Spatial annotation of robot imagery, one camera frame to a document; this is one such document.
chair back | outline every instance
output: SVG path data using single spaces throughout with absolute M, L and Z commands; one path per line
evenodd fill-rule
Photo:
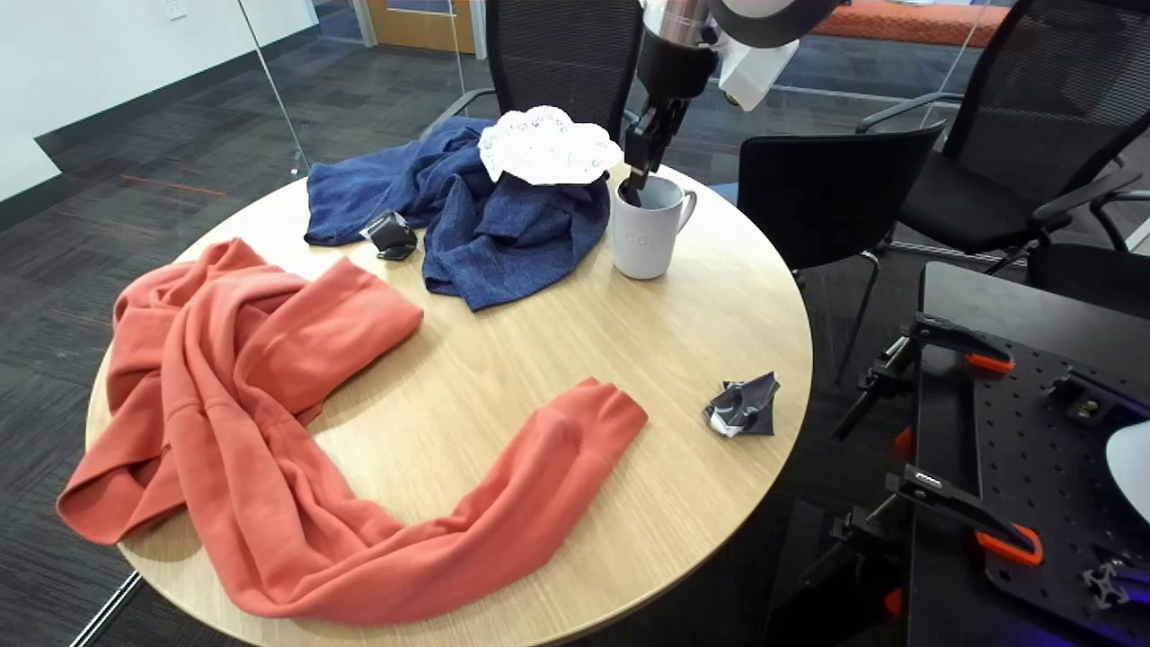
M 1034 206 L 1090 183 L 1147 127 L 1147 0 L 1017 0 L 973 65 L 947 157 Z
M 488 0 L 500 110 L 556 103 L 620 137 L 640 31 L 637 0 Z
M 938 133 L 750 137 L 737 206 L 791 268 L 860 257 L 890 234 Z

blue cloth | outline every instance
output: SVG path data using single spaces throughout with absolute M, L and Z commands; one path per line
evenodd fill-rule
M 451 119 L 424 140 L 310 171 L 310 246 L 349 246 L 381 211 L 424 239 L 424 283 L 470 310 L 530 300 L 566 282 L 609 230 L 609 183 L 500 183 L 477 162 L 484 119 Z
M 362 157 L 319 162 L 310 170 L 310 246 L 362 240 L 358 230 L 386 211 L 429 227 L 453 180 L 488 187 L 477 162 L 477 133 L 488 119 L 451 119 L 424 140 L 386 147 Z
M 609 230 L 609 183 L 532 187 L 503 175 L 491 195 L 453 183 L 424 246 L 424 283 L 470 310 L 530 300 L 566 282 Z

wall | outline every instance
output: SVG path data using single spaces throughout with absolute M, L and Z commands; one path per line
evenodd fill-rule
M 318 26 L 313 0 L 243 0 L 263 44 Z M 0 23 L 0 201 L 58 170 L 34 137 L 251 50 L 239 0 L 24 0 Z

mug handle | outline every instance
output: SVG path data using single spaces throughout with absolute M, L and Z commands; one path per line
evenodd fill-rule
M 695 191 L 684 191 L 684 206 L 678 206 L 678 210 L 684 210 L 684 217 L 678 217 L 678 230 L 684 230 L 684 227 L 691 224 L 695 210 L 699 210 L 699 195 L 695 195 Z

small dark object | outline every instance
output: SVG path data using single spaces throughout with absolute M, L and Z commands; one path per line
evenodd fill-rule
M 724 381 L 724 392 L 703 406 L 703 418 L 717 435 L 774 435 L 774 401 L 780 381 L 778 375 L 761 375 L 755 381 Z
M 1058 401 L 1074 424 L 1103 435 L 1150 421 L 1150 401 L 1074 366 L 1052 381 L 1050 401 Z
M 358 230 L 381 258 L 405 258 L 416 252 L 416 234 L 399 211 L 386 211 Z
M 1137 567 L 1120 557 L 1109 557 L 1097 567 L 1084 567 L 1081 585 L 1090 593 L 1090 610 L 1147 608 L 1150 605 L 1150 573 Z
M 642 206 L 642 187 L 646 187 L 646 171 L 637 170 L 620 183 L 620 198 L 628 206 Z
M 959 354 L 965 366 L 978 379 L 1014 375 L 1014 355 L 999 343 L 978 330 L 967 330 L 959 322 L 918 314 L 908 330 L 899 334 L 861 375 L 860 394 L 853 410 L 842 418 L 842 424 L 833 428 L 833 439 L 850 439 L 876 399 L 890 399 L 895 392 L 906 392 L 913 385 L 924 346 L 942 346 Z

